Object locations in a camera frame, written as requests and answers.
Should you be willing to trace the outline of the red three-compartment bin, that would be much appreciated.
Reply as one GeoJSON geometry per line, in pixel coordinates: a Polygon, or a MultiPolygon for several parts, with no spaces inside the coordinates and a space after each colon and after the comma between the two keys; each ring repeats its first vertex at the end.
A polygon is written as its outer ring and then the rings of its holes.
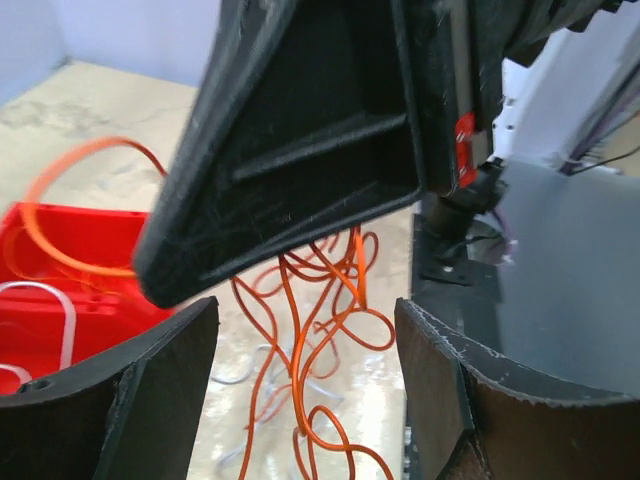
{"type": "MultiPolygon", "coordinates": [[[[126,268],[143,212],[43,204],[38,224],[63,253],[88,264],[126,268]]],[[[78,364],[171,316],[152,305],[133,278],[66,266],[28,235],[19,204],[1,221],[1,393],[78,364]]]]}

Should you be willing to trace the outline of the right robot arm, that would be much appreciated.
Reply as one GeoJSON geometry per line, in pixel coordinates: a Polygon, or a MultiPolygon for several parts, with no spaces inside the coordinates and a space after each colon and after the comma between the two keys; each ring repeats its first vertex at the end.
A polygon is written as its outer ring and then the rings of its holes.
{"type": "Polygon", "coordinates": [[[638,48],[635,1],[224,1],[137,244],[171,307],[253,265],[454,196],[508,148],[564,158],[638,48]]]}

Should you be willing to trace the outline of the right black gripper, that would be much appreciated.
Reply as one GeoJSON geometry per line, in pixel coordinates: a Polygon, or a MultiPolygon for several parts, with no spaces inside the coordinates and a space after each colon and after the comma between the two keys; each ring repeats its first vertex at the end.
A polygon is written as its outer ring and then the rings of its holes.
{"type": "Polygon", "coordinates": [[[529,66],[558,30],[582,32],[607,1],[397,1],[394,17],[418,134],[418,178],[447,195],[463,184],[458,122],[472,115],[477,167],[492,152],[491,125],[502,109],[502,63],[529,66]]]}

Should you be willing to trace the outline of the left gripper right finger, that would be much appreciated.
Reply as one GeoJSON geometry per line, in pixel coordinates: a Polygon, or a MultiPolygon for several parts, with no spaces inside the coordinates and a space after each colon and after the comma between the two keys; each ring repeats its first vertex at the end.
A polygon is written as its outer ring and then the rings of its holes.
{"type": "Polygon", "coordinates": [[[638,478],[638,399],[526,367],[410,300],[395,325],[421,478],[638,478]]]}

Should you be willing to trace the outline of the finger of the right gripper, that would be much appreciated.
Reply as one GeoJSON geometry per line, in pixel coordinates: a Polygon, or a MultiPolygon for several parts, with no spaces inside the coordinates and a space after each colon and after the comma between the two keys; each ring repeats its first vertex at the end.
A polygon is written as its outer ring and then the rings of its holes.
{"type": "Polygon", "coordinates": [[[419,138],[398,1],[224,1],[209,63],[134,256],[173,307],[409,205],[419,138]]]}

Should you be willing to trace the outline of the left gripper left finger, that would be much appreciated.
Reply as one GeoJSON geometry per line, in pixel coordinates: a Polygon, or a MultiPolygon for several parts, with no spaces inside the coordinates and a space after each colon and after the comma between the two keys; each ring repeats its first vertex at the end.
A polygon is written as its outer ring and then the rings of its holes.
{"type": "Polygon", "coordinates": [[[201,298],[2,397],[2,478],[186,478],[218,330],[217,299],[201,298]]]}

